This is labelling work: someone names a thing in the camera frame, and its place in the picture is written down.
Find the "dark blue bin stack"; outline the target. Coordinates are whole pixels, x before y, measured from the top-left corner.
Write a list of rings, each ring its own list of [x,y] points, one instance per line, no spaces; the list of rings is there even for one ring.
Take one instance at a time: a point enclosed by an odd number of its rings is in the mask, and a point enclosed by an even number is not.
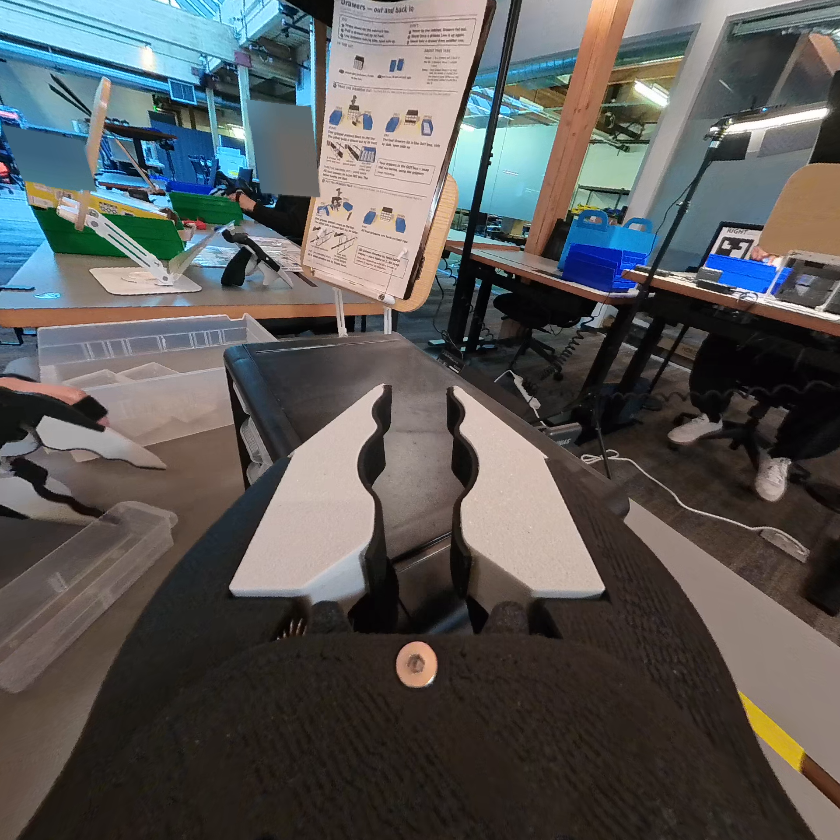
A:
[[[604,293],[625,293],[636,282],[624,278],[627,270],[646,266],[648,255],[620,248],[574,244],[564,258],[561,269],[565,281]]]

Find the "black drawer cabinet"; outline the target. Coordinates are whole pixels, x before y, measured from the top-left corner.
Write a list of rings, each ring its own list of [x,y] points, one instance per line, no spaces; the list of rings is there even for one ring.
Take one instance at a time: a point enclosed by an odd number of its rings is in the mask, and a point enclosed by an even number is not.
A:
[[[398,583],[398,612],[388,631],[433,632],[466,620],[449,572],[449,534],[461,485],[451,469],[446,392],[460,385],[480,398],[549,459],[557,459],[602,508],[620,518],[629,499],[582,465],[527,419],[521,396],[472,366],[460,372],[399,336],[288,339],[251,343],[224,354],[234,419],[253,418],[274,463],[378,384],[392,388],[384,436],[385,467],[373,485],[381,501],[385,546]]]

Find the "blue drawer bin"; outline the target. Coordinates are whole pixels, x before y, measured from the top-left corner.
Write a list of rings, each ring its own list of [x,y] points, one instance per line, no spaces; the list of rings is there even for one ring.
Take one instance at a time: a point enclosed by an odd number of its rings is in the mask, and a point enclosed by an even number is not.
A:
[[[711,257],[706,266],[722,271],[722,283],[760,295],[771,294],[772,289],[781,287],[792,273],[792,268],[776,269],[774,265],[758,260],[722,256]]]

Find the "yellow tape strip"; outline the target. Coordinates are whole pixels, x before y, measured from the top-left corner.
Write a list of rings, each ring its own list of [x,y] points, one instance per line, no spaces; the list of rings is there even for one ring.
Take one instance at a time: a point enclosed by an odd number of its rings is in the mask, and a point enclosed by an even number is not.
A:
[[[742,707],[755,735],[773,750],[793,770],[803,774],[806,753],[794,738],[760,709],[741,691],[738,692]]]

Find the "clear plastic bin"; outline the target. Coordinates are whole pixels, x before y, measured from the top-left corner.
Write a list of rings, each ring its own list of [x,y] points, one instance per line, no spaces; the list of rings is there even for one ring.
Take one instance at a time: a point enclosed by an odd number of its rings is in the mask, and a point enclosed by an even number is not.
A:
[[[1,688],[28,688],[174,544],[178,517],[115,505],[1,591]]]
[[[233,423],[224,352],[274,337],[248,314],[106,322],[38,330],[40,380],[63,384],[94,371],[157,362],[178,375],[86,392],[111,427],[149,447]]]

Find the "wooden post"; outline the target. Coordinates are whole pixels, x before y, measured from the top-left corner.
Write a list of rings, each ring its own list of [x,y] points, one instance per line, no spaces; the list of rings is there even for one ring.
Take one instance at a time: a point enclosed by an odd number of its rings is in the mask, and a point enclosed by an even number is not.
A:
[[[571,206],[633,7],[633,1],[591,3],[525,245],[531,255],[541,255]]]

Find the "thin wooden panel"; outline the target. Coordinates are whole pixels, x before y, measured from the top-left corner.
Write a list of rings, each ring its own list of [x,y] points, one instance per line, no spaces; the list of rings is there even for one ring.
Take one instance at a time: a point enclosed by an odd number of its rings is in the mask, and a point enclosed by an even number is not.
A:
[[[91,177],[94,178],[98,171],[101,141],[104,131],[104,123],[107,117],[109,101],[111,96],[111,81],[102,77],[98,84],[96,95],[93,100],[88,137],[86,141],[86,156]],[[79,214],[75,224],[76,230],[82,231],[85,228],[85,219],[90,208],[91,191],[85,190],[80,194]]]

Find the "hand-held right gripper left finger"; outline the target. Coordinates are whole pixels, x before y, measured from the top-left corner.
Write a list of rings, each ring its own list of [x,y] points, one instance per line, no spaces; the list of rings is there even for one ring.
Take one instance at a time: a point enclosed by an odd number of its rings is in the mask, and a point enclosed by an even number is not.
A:
[[[385,467],[392,388],[378,384],[289,457],[229,584],[235,597],[398,612],[398,583],[373,485]]]

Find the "idle black and white gripper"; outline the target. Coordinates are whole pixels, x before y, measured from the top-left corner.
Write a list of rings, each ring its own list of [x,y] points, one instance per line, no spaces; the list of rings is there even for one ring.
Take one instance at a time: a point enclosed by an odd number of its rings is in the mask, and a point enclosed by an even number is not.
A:
[[[238,247],[238,251],[224,268],[220,280],[223,287],[242,287],[246,277],[257,273],[260,274],[264,287],[270,287],[279,280],[288,288],[294,288],[292,275],[254,239],[247,234],[236,233],[228,227],[222,229],[221,235],[226,242]]]

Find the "black and white tag sign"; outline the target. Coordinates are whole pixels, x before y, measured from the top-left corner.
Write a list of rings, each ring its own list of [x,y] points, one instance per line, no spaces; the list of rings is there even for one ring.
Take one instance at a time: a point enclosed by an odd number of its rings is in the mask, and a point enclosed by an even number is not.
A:
[[[710,258],[717,256],[751,259],[762,231],[761,224],[721,222],[710,241],[702,265],[708,265]]]

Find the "black tripod light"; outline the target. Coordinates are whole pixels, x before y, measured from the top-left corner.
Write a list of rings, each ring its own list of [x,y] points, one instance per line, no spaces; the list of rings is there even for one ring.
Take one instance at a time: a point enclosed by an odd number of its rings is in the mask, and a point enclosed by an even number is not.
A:
[[[590,425],[594,430],[594,436],[601,450],[602,466],[605,471],[605,476],[608,479],[612,477],[612,474],[603,437],[602,418],[604,410],[601,406],[606,377],[616,360],[625,338],[629,334],[635,316],[648,298],[656,272],[660,268],[679,226],[688,213],[690,203],[697,192],[704,174],[711,167],[712,163],[742,161],[746,158],[751,132],[749,130],[742,130],[745,125],[745,121],[738,123],[735,118],[730,117],[721,119],[710,127],[705,137],[709,141],[709,144],[700,168],[689,183],[685,194],[682,196],[681,203],[658,249],[656,257],[654,257],[650,267],[643,270],[643,281],[637,285],[637,294],[632,305],[626,311],[626,314],[616,318],[613,326],[605,336],[602,347],[595,357],[595,362],[587,378],[587,384],[584,385],[583,392],[579,397],[580,407],[586,406],[589,410]]]

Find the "black pole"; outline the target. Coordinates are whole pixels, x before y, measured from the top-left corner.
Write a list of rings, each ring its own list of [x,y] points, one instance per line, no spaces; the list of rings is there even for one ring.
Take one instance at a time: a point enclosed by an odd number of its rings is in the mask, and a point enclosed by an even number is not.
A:
[[[508,78],[511,55],[518,30],[518,21],[521,10],[522,1],[510,1],[507,23],[501,44],[496,83],[493,87],[490,113],[486,126],[485,141],[479,158],[476,186],[469,210],[467,229],[465,232],[465,242],[461,250],[458,278],[455,283],[454,298],[449,314],[447,336],[452,349],[454,349],[457,354],[461,354],[462,349],[465,347],[464,341],[468,327],[469,310],[476,290],[476,273],[471,267],[471,254],[476,238],[480,205],[487,183],[487,174],[490,167],[498,121],[501,115],[501,104],[504,97],[505,83]]]

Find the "light blue tote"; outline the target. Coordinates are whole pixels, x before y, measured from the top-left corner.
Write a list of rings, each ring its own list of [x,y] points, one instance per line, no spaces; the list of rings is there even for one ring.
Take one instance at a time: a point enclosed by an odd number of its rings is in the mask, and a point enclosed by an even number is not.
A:
[[[643,254],[653,251],[657,235],[653,222],[645,217],[632,217],[624,225],[611,224],[611,218],[601,210],[580,213],[570,226],[559,265],[564,264],[575,245],[632,251]]]

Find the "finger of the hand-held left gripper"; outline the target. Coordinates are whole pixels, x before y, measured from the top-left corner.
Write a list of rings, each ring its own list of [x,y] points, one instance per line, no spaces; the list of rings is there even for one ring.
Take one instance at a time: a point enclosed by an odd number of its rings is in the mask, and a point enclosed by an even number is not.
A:
[[[166,463],[157,455],[110,427],[94,429],[58,418],[42,418],[33,435],[43,446],[62,452],[80,450],[141,469],[167,469]]]
[[[85,526],[104,511],[83,504],[47,469],[24,457],[2,458],[2,517]]]

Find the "person's left hand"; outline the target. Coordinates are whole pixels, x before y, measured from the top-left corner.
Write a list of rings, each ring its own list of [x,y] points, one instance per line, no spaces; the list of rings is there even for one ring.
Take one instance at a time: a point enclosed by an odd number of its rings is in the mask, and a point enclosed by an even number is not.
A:
[[[1,377],[1,387],[9,391],[48,397],[71,406],[88,397],[86,392],[71,386],[32,382],[11,376]]]

